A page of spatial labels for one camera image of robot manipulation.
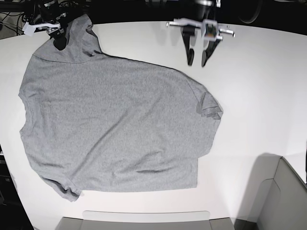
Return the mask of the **grey T-shirt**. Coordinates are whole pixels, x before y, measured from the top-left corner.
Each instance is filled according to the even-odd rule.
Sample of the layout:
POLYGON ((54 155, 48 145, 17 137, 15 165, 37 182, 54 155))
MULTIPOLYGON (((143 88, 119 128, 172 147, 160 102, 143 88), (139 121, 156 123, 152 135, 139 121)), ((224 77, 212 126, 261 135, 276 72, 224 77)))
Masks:
POLYGON ((31 168, 61 197, 195 188, 223 115, 186 74, 102 52, 87 15, 37 49, 19 97, 31 168))

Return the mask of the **grey bin right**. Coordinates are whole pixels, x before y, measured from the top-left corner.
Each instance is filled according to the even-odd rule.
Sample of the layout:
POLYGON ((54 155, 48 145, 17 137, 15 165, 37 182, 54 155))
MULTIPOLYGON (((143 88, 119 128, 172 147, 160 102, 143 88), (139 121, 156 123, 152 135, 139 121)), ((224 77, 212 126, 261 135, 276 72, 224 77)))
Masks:
POLYGON ((307 230, 307 185, 280 158, 258 221, 260 230, 307 230))

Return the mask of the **grey bin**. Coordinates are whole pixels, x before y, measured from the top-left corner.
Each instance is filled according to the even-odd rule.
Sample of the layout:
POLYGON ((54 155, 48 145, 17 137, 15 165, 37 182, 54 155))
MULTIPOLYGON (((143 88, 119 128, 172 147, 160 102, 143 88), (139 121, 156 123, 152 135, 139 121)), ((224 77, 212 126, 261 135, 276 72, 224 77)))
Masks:
POLYGON ((84 211, 82 218, 63 217, 58 230, 233 230, 230 218, 210 219, 208 211, 120 213, 84 211))
POLYGON ((307 185, 280 158, 258 221, 260 230, 307 230, 307 185))

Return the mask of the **grey bin front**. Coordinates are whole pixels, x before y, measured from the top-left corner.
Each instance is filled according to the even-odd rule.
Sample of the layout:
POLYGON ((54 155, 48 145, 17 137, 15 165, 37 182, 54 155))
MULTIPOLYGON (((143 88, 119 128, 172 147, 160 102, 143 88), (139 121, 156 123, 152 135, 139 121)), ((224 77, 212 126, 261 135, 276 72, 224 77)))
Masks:
POLYGON ((58 230, 233 230, 230 218, 210 219, 208 211, 120 213, 84 211, 82 218, 63 217, 58 230))

